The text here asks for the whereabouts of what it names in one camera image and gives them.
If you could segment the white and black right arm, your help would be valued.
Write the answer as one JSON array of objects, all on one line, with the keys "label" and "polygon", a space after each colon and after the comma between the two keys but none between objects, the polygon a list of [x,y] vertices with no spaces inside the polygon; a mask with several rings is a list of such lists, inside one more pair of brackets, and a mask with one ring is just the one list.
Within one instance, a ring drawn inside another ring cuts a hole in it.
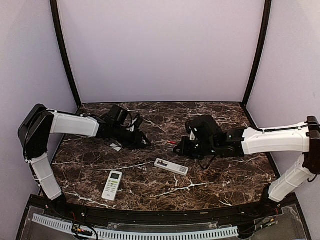
[{"label": "white and black right arm", "polygon": [[266,198],[255,205],[255,213],[266,217],[289,193],[320,174],[320,124],[316,117],[276,128],[236,127],[223,131],[210,115],[185,124],[188,136],[173,149],[179,156],[203,160],[206,156],[231,158],[268,152],[300,152],[298,160],[283,176],[266,188]]}]

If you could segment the white KT-16 remote control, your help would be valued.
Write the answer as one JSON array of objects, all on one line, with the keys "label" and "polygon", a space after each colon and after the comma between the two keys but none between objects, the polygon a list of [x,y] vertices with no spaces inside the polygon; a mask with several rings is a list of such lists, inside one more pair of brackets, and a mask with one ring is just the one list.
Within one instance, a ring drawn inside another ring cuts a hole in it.
[{"label": "white KT-16 remote control", "polygon": [[[168,164],[168,166],[164,167],[164,166],[159,165],[158,164],[159,161]],[[174,174],[178,174],[178,175],[181,175],[181,176],[186,176],[188,171],[189,171],[189,168],[186,167],[186,166],[182,166],[182,165],[179,165],[179,164],[176,164],[176,163],[173,163],[173,162],[170,162],[170,161],[166,161],[166,160],[163,160],[163,159],[160,159],[160,158],[157,158],[155,160],[154,166],[157,167],[157,168],[160,168],[162,170],[166,170],[168,172],[171,172],[171,173],[174,173]]]}]

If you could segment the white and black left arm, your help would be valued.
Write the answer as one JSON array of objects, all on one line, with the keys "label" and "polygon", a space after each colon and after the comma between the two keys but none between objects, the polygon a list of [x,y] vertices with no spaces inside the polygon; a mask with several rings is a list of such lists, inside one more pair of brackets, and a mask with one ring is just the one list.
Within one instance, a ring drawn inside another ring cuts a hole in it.
[{"label": "white and black left arm", "polygon": [[109,112],[97,115],[77,115],[46,108],[36,104],[18,129],[24,160],[29,164],[44,194],[51,203],[51,210],[60,218],[67,218],[70,206],[62,199],[63,192],[54,176],[48,159],[50,135],[79,135],[88,138],[113,140],[121,148],[145,149],[152,145],[139,129],[143,118],[132,116],[124,108],[113,105]]}]

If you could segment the white battery cover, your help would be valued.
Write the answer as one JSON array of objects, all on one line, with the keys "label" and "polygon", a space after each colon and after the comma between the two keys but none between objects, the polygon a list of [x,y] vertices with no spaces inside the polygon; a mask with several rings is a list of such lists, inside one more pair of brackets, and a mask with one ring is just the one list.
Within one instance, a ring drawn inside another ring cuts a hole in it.
[{"label": "white battery cover", "polygon": [[105,144],[106,144],[109,148],[111,148],[111,149],[113,149],[113,150],[115,150],[115,151],[117,151],[117,152],[119,152],[119,151],[121,151],[121,150],[123,149],[122,146],[117,145],[117,144],[115,144],[115,143],[106,142]]}]

